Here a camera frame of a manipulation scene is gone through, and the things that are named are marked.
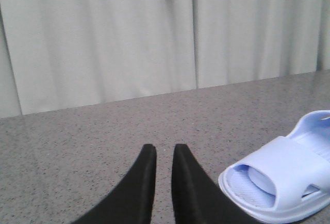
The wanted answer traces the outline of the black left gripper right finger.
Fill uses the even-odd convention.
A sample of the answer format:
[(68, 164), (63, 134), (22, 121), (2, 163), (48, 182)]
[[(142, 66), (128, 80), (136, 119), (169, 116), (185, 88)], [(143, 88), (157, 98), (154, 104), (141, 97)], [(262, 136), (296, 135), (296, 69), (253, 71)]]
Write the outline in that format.
[(186, 144), (176, 144), (171, 193), (176, 223), (258, 223), (231, 202)]

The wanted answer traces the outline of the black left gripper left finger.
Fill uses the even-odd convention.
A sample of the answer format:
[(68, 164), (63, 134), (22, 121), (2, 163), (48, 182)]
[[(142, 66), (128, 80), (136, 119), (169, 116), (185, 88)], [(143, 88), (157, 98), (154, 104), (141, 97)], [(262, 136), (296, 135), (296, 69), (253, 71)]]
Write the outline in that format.
[(156, 148), (143, 145), (120, 183), (74, 223), (150, 223), (155, 195)]

